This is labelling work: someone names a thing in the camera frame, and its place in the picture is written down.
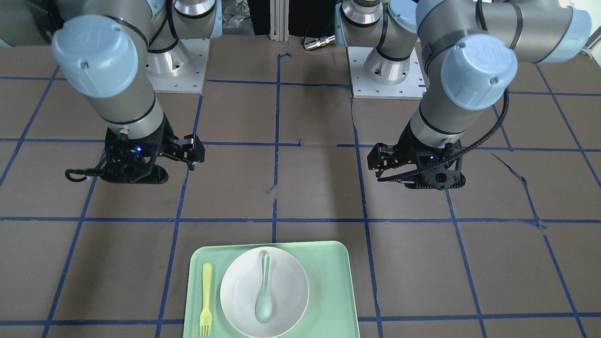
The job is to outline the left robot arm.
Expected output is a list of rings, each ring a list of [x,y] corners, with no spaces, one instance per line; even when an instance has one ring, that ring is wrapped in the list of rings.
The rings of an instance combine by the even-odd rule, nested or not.
[[[368,155],[378,181],[410,189],[464,186],[463,156],[502,126],[519,62],[568,61],[592,32],[587,11],[557,0],[344,0],[334,17],[338,44],[391,63],[421,43],[429,86],[398,143]]]

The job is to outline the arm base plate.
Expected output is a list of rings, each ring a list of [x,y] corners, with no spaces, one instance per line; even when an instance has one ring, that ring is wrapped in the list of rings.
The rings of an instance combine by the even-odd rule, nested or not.
[[[148,53],[146,72],[156,93],[202,94],[209,39],[179,40],[170,51]]]
[[[374,47],[347,48],[354,98],[421,100],[426,92],[417,53],[403,61],[382,57]]]

